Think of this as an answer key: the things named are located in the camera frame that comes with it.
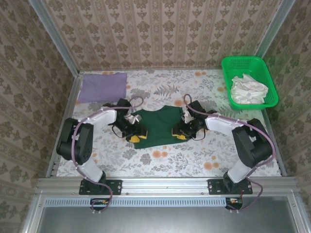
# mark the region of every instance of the purple cable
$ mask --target purple cable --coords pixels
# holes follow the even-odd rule
[[[249,180],[250,182],[252,182],[252,183],[254,183],[254,184],[256,184],[256,185],[258,185],[258,186],[260,187],[260,192],[258,193],[257,197],[255,197],[255,199],[252,201],[252,203],[250,203],[248,206],[246,206],[246,207],[244,207],[244,208],[241,208],[239,211],[243,211],[243,210],[248,209],[250,206],[252,206],[252,205],[259,199],[259,197],[261,196],[261,194],[262,194],[262,192],[263,192],[263,187],[262,187],[262,185],[259,184],[259,183],[257,183],[257,182],[255,182],[255,181],[253,181],[253,180],[251,180],[251,179],[249,179],[248,177],[249,177],[258,167],[270,163],[270,162],[275,158],[275,156],[276,156],[276,148],[275,148],[275,146],[274,146],[272,140],[271,140],[270,137],[269,137],[267,134],[265,134],[262,130],[260,130],[260,129],[258,129],[257,127],[255,127],[255,126],[253,126],[253,125],[250,125],[250,124],[248,124],[248,123],[246,123],[246,122],[244,122],[244,121],[235,120],[235,119],[232,119],[232,118],[229,118],[229,117],[226,117],[226,116],[222,116],[222,115],[217,115],[217,114],[202,113],[202,112],[199,112],[199,111],[197,111],[197,110],[191,108],[191,107],[187,104],[187,102],[186,102],[186,97],[187,97],[187,96],[189,97],[190,102],[192,102],[191,96],[190,96],[189,94],[185,94],[185,95],[184,95],[184,103],[185,103],[185,105],[186,105],[189,109],[191,109],[191,110],[194,111],[195,113],[198,113],[198,114],[201,114],[201,115],[205,115],[205,116],[210,116],[210,117],[219,117],[219,118],[222,118],[222,119],[225,119],[225,120],[232,121],[232,122],[234,122],[234,123],[243,124],[243,125],[245,125],[245,126],[251,128],[251,129],[257,131],[258,133],[260,133],[262,136],[264,136],[264,137],[267,139],[267,141],[268,141],[269,144],[271,145],[271,148],[272,148],[272,156],[271,156],[269,159],[267,159],[266,161],[264,161],[263,163],[260,163],[260,164],[256,165],[256,166],[246,175],[247,180]]]
[[[94,183],[94,184],[96,184],[96,185],[104,186],[104,187],[106,187],[106,188],[109,190],[109,195],[110,195],[109,201],[108,201],[107,205],[106,205],[101,211],[105,211],[105,210],[108,208],[109,204],[111,203],[112,196],[113,196],[112,190],[111,190],[111,188],[110,188],[108,185],[106,185],[106,184],[104,184],[104,183],[99,183],[99,182],[93,181],[92,179],[90,179],[89,177],[87,177],[87,176],[83,173],[82,170],[79,169],[78,163],[76,162],[76,159],[75,159],[75,156],[74,156],[75,138],[76,138],[76,136],[77,136],[77,134],[78,134],[78,130],[79,130],[80,126],[81,126],[85,121],[87,121],[88,119],[90,119],[90,118],[96,116],[97,114],[100,114],[100,113],[105,112],[105,111],[108,111],[108,110],[115,110],[115,109],[135,109],[135,108],[140,107],[140,106],[144,103],[144,99],[143,99],[142,97],[140,97],[140,96],[137,96],[137,97],[131,98],[131,100],[137,99],[137,98],[139,98],[139,99],[142,100],[141,103],[140,103],[139,105],[137,105],[137,106],[134,106],[134,107],[107,107],[107,108],[101,109],[101,110],[99,110],[99,111],[97,111],[97,112],[91,114],[90,116],[88,116],[88,117],[82,119],[82,120],[77,124],[77,126],[76,126],[76,128],[75,128],[75,130],[74,130],[74,132],[73,132],[72,143],[71,143],[71,159],[72,159],[72,162],[73,162],[75,168],[76,168],[77,171],[84,177],[84,179],[86,179],[87,181],[89,181],[89,182],[91,182],[91,183]]]

